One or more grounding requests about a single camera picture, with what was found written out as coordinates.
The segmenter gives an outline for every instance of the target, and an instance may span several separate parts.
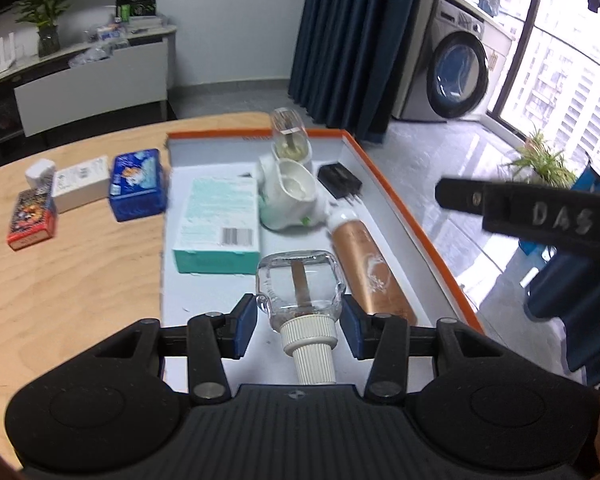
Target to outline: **barcode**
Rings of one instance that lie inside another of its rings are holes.
[[[253,230],[222,228],[222,245],[253,245]]]

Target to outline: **white wall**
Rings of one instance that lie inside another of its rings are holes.
[[[58,21],[60,43],[69,46],[84,41],[83,31],[91,25],[107,23],[115,14],[116,0],[71,0],[70,9]],[[16,54],[33,56],[38,52],[38,33],[34,25],[15,23],[18,13],[10,10],[0,15],[0,37],[16,33]]]
[[[176,85],[287,78],[304,0],[158,0],[177,25]]]

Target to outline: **white plastic cap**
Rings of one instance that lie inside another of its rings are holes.
[[[282,346],[294,358],[300,384],[335,384],[331,349],[338,343],[336,323],[323,314],[308,314],[280,327]]]
[[[45,179],[51,178],[56,172],[56,164],[48,158],[40,158],[24,172],[31,189],[39,187]]]
[[[358,220],[358,215],[348,207],[337,207],[333,209],[327,218],[327,229],[333,233],[338,227],[352,220]]]

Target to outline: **washing machine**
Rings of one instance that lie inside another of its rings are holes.
[[[420,7],[423,5],[430,13],[423,10],[419,16],[422,47],[410,48],[413,70],[402,78],[393,115],[424,122],[461,118],[480,104],[489,86],[488,60],[481,41],[484,20],[453,0],[421,2]]]

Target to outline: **teal box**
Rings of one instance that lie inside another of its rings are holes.
[[[256,274],[260,261],[256,180],[243,176],[194,179],[173,256],[180,273]]]

